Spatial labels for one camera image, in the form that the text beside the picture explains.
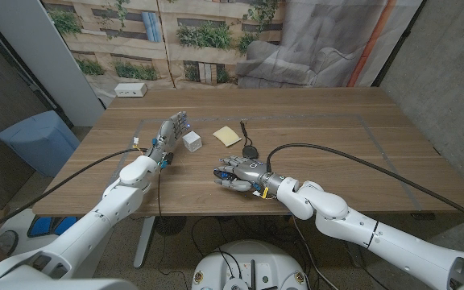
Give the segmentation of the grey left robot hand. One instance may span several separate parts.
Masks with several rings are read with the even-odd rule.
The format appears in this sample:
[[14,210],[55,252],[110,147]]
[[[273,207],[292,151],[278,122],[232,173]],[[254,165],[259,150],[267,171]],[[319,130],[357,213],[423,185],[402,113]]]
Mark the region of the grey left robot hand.
[[180,111],[163,121],[151,148],[147,150],[147,156],[160,164],[188,128],[186,111]]

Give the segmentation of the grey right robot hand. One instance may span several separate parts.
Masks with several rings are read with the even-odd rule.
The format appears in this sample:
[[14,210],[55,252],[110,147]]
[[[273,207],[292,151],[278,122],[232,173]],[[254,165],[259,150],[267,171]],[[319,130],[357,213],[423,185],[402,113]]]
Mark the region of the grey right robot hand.
[[283,177],[267,170],[267,165],[257,159],[229,156],[222,159],[223,165],[215,168],[215,182],[239,192],[257,191],[262,198],[277,196]]

